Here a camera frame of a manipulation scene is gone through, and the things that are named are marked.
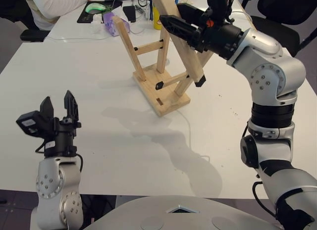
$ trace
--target wooden plank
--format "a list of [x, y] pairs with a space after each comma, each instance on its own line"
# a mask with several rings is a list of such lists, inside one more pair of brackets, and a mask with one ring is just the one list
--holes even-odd
[[157, 70], [159, 73], [163, 73], [165, 71], [166, 66], [166, 57], [169, 45], [169, 33], [168, 31], [162, 27], [160, 31], [160, 41], [163, 40], [163, 48], [158, 51], [158, 62], [157, 62]]
[[138, 56], [135, 53], [134, 47], [132, 45], [132, 42], [131, 42], [130, 37], [128, 35], [128, 32], [125, 29], [125, 26], [124, 26], [122, 19], [118, 16], [114, 16], [114, 17], [112, 17], [112, 20], [115, 23], [115, 26], [120, 34], [120, 37], [122, 39], [122, 42], [123, 42], [126, 50], [128, 51], [128, 54], [130, 56], [130, 59], [133, 63], [135, 70], [138, 72], [138, 75], [140, 76], [142, 81], [145, 81], [146, 77], [144, 75], [144, 71], [143, 71], [142, 66], [140, 64]]
[[159, 81], [171, 78], [166, 70], [163, 73], [158, 73], [156, 64], [145, 67], [143, 70], [147, 77], [146, 81], [142, 81], [136, 72], [133, 73], [133, 78], [158, 116], [166, 115], [190, 102], [190, 98], [186, 94], [179, 97], [174, 92], [176, 84], [165, 89], [155, 90], [155, 85]]
[[[206, 65], [206, 63], [209, 61], [212, 55], [213, 52], [211, 51], [204, 51], [203, 53], [197, 52], [197, 56], [202, 67]], [[187, 78], [186, 80], [180, 81], [175, 88], [175, 93], [181, 97], [192, 83], [193, 79], [191, 78]]]
[[143, 46], [135, 47], [135, 48], [137, 48], [137, 50], [134, 49], [135, 53], [137, 55], [140, 55], [140, 54], [152, 52], [154, 50], [158, 50], [160, 48], [163, 48], [163, 41], [156, 41], [156, 42], [149, 43], [147, 45], [143, 45]]
[[160, 82], [160, 83], [162, 83], [161, 89], [165, 88], [165, 87], [168, 87], [168, 86], [170, 86], [170, 85], [172, 85], [174, 83], [177, 83], [179, 81], [182, 81], [182, 80], [186, 79], [187, 77], [189, 78], [189, 75], [188, 75], [188, 73], [185, 72], [185, 73], [180, 73], [180, 74], [178, 74], [178, 75], [176, 75], [174, 77], [171, 77], [170, 79], [168, 79], [166, 81], [161, 81]]
[[[174, 0], [153, 0], [153, 3], [158, 9], [160, 15], [176, 15], [180, 17]], [[174, 35], [170, 35], [170, 37], [173, 40], [173, 43], [184, 63], [184, 66], [186, 67], [189, 76], [194, 80], [194, 82], [199, 82], [199, 80], [204, 75], [204, 72], [196, 52], [190, 49], [184, 40]]]

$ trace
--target white table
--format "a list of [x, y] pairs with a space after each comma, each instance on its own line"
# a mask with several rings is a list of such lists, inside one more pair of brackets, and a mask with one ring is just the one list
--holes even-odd
[[[168, 58], [171, 74], [185, 71], [173, 46]], [[156, 55], [140, 59], [146, 66]], [[42, 140], [26, 136], [15, 120], [47, 95], [62, 117], [69, 89], [83, 125], [75, 139], [85, 162], [81, 193], [253, 198], [256, 172], [242, 163], [239, 147], [252, 105], [245, 78], [215, 55], [204, 86], [189, 88], [191, 103], [159, 118], [132, 72], [120, 38], [23, 44], [0, 75], [0, 188], [35, 190], [43, 156], [34, 149]], [[295, 108], [293, 165], [317, 177], [317, 98], [307, 81]], [[262, 189], [259, 197], [266, 198]]]

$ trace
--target black foot cap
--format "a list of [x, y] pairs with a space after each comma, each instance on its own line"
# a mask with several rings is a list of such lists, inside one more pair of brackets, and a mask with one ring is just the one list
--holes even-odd
[[200, 88], [204, 82], [206, 81], [206, 77], [203, 75], [202, 78], [200, 78], [199, 82], [195, 83], [197, 88]]

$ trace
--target white sleeve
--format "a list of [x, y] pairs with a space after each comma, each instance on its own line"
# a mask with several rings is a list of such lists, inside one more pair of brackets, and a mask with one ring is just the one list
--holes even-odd
[[33, 0], [40, 12], [47, 19], [63, 16], [76, 9], [87, 0]]

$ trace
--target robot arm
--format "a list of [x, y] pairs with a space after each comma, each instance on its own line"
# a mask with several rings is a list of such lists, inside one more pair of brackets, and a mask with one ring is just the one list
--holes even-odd
[[161, 22], [192, 49], [217, 53], [248, 80], [253, 105], [250, 135], [241, 139], [242, 161], [257, 171], [275, 206], [274, 217], [286, 230], [316, 229], [317, 180], [291, 165], [292, 116], [305, 68], [285, 54], [275, 39], [233, 26], [229, 19], [232, 2], [208, 0], [205, 12], [179, 4], [182, 18], [161, 16]]
[[43, 138], [44, 160], [40, 162], [36, 190], [39, 205], [32, 211], [32, 230], [78, 230], [83, 224], [79, 194], [80, 171], [76, 165], [77, 147], [73, 145], [78, 122], [78, 107], [70, 91], [64, 98], [67, 116], [61, 121], [53, 116], [49, 97], [40, 111], [21, 115], [17, 124], [25, 134]]

